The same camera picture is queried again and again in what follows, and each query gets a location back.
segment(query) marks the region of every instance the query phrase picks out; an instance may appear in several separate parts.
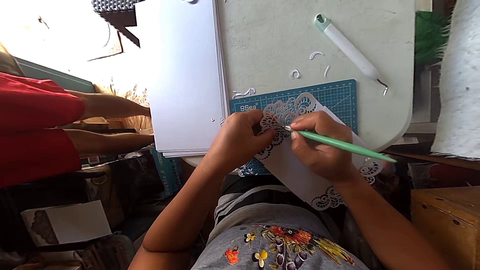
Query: stack of white paper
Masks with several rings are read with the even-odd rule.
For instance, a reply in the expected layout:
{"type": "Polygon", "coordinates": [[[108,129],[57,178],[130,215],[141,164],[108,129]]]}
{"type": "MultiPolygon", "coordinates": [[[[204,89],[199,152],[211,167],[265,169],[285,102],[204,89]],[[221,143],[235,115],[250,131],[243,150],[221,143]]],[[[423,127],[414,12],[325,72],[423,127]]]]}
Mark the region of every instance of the stack of white paper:
{"type": "Polygon", "coordinates": [[[205,154],[228,115],[216,1],[143,1],[135,9],[157,151],[205,154]]]}

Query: blue cutting mat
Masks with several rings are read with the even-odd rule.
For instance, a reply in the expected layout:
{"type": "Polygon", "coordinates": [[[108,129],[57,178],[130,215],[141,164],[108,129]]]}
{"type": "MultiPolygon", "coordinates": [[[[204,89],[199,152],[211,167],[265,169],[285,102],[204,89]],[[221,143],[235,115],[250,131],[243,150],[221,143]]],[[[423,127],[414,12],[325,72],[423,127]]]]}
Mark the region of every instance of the blue cutting mat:
{"type": "MultiPolygon", "coordinates": [[[[357,82],[353,79],[232,99],[230,101],[230,113],[252,109],[263,110],[268,104],[274,104],[278,100],[286,102],[289,98],[296,98],[303,92],[311,93],[322,105],[329,108],[353,132],[358,134],[357,82]]],[[[263,163],[255,158],[246,164],[246,169],[252,169],[250,172],[253,172],[253,174],[270,173],[265,169],[263,163]]]]}

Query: white fluffy rug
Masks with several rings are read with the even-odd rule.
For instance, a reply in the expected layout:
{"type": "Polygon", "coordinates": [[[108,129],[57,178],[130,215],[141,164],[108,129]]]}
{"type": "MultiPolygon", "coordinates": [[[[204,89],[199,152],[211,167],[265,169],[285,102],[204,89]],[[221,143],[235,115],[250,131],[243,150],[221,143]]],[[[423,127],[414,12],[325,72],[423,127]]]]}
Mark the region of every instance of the white fluffy rug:
{"type": "Polygon", "coordinates": [[[480,0],[458,0],[440,76],[432,152],[480,158],[480,0]]]}

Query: white tool handle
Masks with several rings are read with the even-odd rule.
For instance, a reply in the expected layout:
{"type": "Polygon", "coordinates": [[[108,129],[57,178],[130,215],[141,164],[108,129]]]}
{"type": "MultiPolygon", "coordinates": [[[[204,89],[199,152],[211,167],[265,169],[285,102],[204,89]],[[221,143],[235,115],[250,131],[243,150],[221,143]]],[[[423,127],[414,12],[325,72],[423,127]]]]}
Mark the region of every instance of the white tool handle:
{"type": "Polygon", "coordinates": [[[335,27],[329,24],[324,31],[342,52],[369,78],[376,81],[380,78],[378,70],[368,59],[335,27]]]}

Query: finger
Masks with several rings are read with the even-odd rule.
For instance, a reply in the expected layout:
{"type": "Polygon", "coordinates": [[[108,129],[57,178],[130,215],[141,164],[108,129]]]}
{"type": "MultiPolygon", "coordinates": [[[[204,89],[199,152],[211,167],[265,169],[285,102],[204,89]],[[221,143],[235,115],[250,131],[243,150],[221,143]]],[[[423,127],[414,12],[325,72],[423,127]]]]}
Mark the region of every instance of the finger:
{"type": "Polygon", "coordinates": [[[292,137],[292,152],[297,155],[299,160],[307,165],[311,166],[318,160],[318,156],[322,153],[310,147],[300,133],[294,131],[291,134],[292,137]]]}
{"type": "Polygon", "coordinates": [[[254,139],[254,143],[258,147],[259,151],[269,146],[275,138],[275,135],[275,129],[269,129],[265,131],[265,133],[256,136],[254,139]]]}
{"type": "Polygon", "coordinates": [[[248,124],[254,125],[255,123],[260,122],[264,117],[264,111],[259,109],[248,110],[246,112],[242,112],[242,114],[246,117],[248,124]]]}
{"type": "Polygon", "coordinates": [[[324,111],[304,114],[296,118],[290,127],[294,130],[314,130],[320,135],[346,142],[352,140],[350,128],[336,122],[324,111]]]}

